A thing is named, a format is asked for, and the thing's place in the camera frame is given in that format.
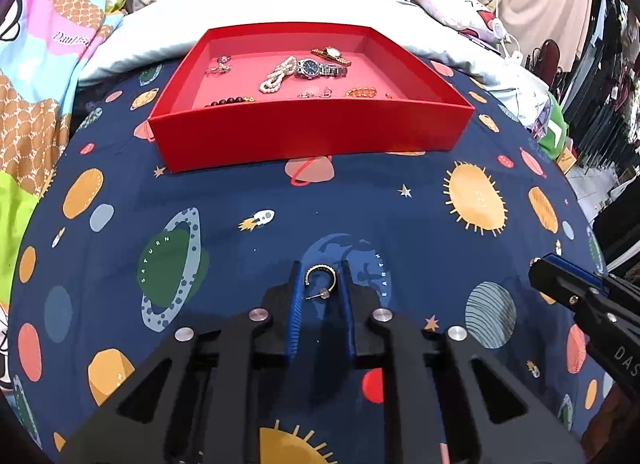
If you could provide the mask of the red jewelry tray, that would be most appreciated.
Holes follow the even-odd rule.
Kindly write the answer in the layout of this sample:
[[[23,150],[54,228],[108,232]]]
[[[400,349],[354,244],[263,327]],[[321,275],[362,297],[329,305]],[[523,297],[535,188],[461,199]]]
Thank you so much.
[[[333,46],[341,78],[259,85],[289,57]],[[206,75],[223,54],[231,71]],[[157,98],[149,126],[170,172],[321,155],[449,151],[474,108],[432,68],[358,25],[259,23],[211,28]]]

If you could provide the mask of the gold wristwatch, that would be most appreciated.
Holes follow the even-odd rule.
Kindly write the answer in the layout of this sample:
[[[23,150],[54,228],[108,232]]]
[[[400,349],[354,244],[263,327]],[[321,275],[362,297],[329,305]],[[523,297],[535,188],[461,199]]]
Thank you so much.
[[[344,58],[341,51],[334,47],[314,48],[313,50],[311,50],[311,53],[314,56],[317,56],[324,60],[339,64],[341,66],[346,66],[346,68],[352,65],[352,62]]]

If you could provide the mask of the silver ring earring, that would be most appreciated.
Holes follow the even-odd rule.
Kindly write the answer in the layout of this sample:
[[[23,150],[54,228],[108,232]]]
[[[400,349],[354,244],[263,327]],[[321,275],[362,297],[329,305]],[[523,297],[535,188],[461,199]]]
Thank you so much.
[[[231,71],[230,61],[231,61],[231,57],[228,56],[228,54],[223,54],[222,56],[216,59],[216,62],[214,65],[209,65],[209,67],[206,68],[205,74],[221,75],[221,74],[229,73]]]

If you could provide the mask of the gold hoop earring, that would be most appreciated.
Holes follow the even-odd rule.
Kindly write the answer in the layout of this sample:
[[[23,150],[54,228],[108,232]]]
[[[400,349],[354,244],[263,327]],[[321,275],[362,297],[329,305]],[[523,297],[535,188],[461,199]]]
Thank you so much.
[[[315,264],[309,267],[304,274],[304,287],[308,291],[305,299],[328,300],[337,284],[337,271],[327,264]]]

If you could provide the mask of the silver blue-dial wristwatch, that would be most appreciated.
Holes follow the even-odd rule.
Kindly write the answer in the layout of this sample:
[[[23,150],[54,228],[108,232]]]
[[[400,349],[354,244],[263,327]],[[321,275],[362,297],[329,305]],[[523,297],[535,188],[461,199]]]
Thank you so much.
[[[341,78],[347,75],[348,68],[343,65],[321,63],[311,58],[297,61],[295,75],[306,80],[315,80],[319,77]]]

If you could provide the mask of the colourful monkey cartoon blanket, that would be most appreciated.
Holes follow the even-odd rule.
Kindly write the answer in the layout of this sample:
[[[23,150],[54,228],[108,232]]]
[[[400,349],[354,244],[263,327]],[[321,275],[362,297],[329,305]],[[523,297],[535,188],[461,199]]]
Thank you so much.
[[[14,0],[1,22],[1,315],[20,245],[70,140],[82,68],[125,0]]]

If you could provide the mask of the pink white plush toy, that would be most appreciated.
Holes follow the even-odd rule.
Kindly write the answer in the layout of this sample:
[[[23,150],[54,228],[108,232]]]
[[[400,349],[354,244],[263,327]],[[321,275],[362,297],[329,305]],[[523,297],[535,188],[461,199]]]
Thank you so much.
[[[413,0],[429,16],[447,28],[488,44],[498,42],[498,20],[477,0]]]

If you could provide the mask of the light blue pillow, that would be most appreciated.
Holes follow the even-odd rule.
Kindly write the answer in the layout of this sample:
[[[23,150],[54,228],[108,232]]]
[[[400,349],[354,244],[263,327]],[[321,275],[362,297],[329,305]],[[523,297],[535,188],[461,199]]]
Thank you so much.
[[[271,22],[367,26],[416,56],[480,82],[524,126],[549,100],[531,72],[446,28],[402,0],[158,0],[122,19],[79,74],[81,87],[186,54],[210,28]]]

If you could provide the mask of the navy planet print bedsheet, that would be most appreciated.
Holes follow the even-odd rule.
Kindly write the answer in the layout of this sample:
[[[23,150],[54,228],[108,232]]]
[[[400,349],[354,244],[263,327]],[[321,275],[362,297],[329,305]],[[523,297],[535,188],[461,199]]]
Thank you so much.
[[[16,410],[61,449],[178,326],[256,306],[294,262],[341,265],[382,304],[435,332],[467,328],[576,436],[611,381],[529,264],[561,253],[596,270],[596,239],[566,177],[468,76],[454,150],[320,156],[173,174],[134,100],[173,63],[80,100],[92,111],[29,221],[9,313]]]

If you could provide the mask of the beige curtain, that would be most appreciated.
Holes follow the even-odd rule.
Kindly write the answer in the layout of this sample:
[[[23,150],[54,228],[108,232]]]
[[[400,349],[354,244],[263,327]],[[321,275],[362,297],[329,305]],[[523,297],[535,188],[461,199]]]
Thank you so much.
[[[559,67],[572,69],[582,56],[592,0],[500,0],[499,18],[528,56],[547,40],[560,50]]]

